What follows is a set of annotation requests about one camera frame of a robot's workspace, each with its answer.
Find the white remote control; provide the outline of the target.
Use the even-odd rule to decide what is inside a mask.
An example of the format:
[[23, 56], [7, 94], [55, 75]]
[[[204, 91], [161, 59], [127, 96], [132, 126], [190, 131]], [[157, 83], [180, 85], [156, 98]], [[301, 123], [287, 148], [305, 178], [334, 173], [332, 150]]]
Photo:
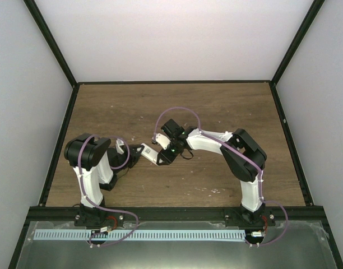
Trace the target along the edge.
[[154, 150], [145, 143], [142, 143], [141, 146], [143, 146], [141, 155], [145, 157], [148, 161], [155, 165], [161, 165], [163, 163], [163, 161], [160, 160], [160, 158], [158, 157], [159, 153], [156, 150]]

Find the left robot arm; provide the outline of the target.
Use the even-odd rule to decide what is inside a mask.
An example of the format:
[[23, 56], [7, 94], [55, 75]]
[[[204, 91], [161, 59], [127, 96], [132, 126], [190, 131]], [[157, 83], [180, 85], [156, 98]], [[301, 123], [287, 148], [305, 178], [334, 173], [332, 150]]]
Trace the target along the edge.
[[64, 149], [64, 158], [77, 175], [81, 199], [77, 226], [101, 226], [116, 213], [109, 213], [105, 207], [102, 190], [111, 191], [118, 179], [118, 173], [136, 165], [141, 157], [142, 145], [125, 145], [117, 138], [111, 147], [111, 139], [98, 138], [84, 133], [70, 140]]

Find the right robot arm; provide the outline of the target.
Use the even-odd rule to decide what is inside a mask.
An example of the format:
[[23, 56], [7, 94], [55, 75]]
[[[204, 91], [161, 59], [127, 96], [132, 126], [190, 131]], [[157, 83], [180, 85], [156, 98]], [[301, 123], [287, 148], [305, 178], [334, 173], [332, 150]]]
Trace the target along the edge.
[[185, 150], [222, 155], [231, 173], [240, 181], [242, 221], [249, 226], [260, 221], [265, 208], [262, 176], [267, 155], [246, 130], [239, 128], [235, 132], [217, 133], [198, 127], [184, 129], [172, 119], [161, 130], [163, 134], [155, 132], [152, 137], [152, 143], [162, 147], [156, 157], [158, 165], [171, 164]]

